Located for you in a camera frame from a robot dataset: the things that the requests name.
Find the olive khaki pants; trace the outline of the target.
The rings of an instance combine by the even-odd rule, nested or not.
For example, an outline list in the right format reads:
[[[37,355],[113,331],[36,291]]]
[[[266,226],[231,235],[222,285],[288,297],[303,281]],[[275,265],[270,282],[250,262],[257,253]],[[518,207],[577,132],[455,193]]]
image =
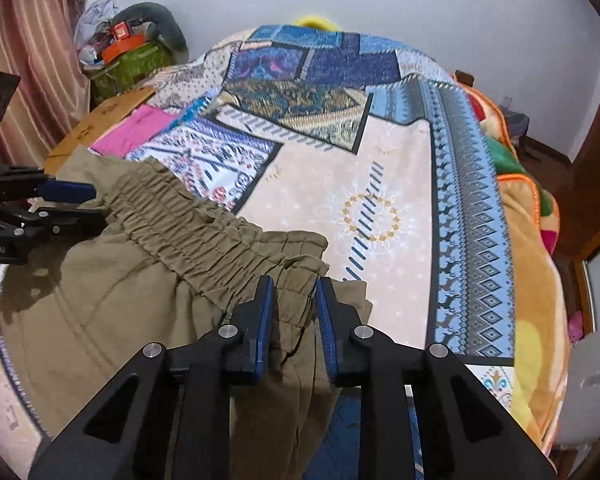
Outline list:
[[[312,307],[326,238],[267,231],[190,194],[155,159],[127,162],[78,148],[61,179],[94,185],[102,234],[53,240],[10,266],[0,329],[21,388],[56,436],[148,342],[190,344],[275,283],[270,368],[230,404],[230,474],[298,479],[328,428],[330,384]]]

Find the brown cardboard box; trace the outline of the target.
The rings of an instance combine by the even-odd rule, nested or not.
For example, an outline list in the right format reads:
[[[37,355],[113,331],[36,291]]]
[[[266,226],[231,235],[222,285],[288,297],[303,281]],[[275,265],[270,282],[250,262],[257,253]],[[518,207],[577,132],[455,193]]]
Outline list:
[[[43,166],[46,174],[56,174],[75,148],[93,144],[154,94],[154,88],[145,87],[102,101],[50,151]]]

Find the folded pink pants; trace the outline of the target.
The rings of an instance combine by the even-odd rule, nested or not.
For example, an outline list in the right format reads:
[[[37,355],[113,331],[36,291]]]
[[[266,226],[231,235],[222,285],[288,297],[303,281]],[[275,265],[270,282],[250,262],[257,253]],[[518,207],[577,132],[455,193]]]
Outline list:
[[[173,115],[160,108],[143,104],[103,133],[90,146],[90,150],[99,155],[125,158],[127,154],[164,130],[174,119]]]

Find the orange yellow fleece blanket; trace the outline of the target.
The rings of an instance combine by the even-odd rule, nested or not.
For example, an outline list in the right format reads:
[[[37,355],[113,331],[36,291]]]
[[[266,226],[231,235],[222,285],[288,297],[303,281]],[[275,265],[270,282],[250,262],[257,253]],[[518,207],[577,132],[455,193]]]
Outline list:
[[[570,341],[562,280],[553,260],[559,208],[518,159],[503,112],[461,84],[486,137],[513,252],[515,299],[514,419],[544,454],[564,404]]]

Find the green bag with clutter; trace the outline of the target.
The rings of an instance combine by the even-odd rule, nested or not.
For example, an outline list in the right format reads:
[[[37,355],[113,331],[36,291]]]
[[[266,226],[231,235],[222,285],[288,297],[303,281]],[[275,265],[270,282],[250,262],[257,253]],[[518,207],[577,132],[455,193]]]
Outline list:
[[[114,0],[95,0],[76,23],[76,53],[91,83],[93,105],[132,89],[154,70],[171,65],[174,55],[183,53],[171,51],[160,39],[149,39],[145,26],[111,25],[112,18],[124,9]]]

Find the pink striped curtain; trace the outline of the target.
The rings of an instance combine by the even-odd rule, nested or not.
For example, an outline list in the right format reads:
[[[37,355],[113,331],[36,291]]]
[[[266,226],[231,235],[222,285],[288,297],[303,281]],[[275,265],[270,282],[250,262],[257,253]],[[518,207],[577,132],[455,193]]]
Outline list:
[[[0,0],[0,72],[20,77],[0,122],[0,164],[42,166],[90,108],[73,42],[86,0]]]

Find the grey plush pillow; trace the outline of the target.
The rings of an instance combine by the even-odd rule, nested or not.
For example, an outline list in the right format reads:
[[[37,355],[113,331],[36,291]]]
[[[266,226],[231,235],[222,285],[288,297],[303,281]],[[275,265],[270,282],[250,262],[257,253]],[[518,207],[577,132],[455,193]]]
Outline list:
[[[146,27],[149,39],[160,39],[173,52],[185,52],[187,42],[171,11],[160,3],[140,2],[117,13],[111,25],[125,22],[131,27]]]

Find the brown wooden door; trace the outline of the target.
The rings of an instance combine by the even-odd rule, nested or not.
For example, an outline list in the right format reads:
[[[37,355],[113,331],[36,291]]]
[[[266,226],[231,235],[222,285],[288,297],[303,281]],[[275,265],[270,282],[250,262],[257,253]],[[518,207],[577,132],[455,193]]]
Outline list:
[[[555,192],[560,234],[554,256],[570,315],[582,316],[583,333],[595,330],[585,263],[600,251],[600,105],[568,176]]]

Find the blue patchwork bedsheet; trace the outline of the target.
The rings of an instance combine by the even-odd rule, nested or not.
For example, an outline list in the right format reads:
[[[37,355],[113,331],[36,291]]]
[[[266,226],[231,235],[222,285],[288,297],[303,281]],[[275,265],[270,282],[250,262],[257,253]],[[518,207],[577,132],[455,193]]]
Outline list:
[[[169,127],[125,158],[87,151],[158,160],[262,229],[323,235],[325,275],[365,321],[400,344],[446,344],[509,400],[504,208],[468,96],[434,60],[382,37],[264,25],[151,84]],[[26,478],[52,437],[0,329],[0,456]]]

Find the yellow pillow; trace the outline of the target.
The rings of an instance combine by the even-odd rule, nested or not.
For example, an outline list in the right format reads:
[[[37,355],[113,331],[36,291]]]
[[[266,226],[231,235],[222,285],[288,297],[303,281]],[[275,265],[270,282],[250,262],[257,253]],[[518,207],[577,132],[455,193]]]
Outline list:
[[[300,27],[324,30],[324,32],[340,31],[340,28],[335,23],[319,15],[302,16],[301,18],[298,18],[298,20],[295,21],[294,24]]]

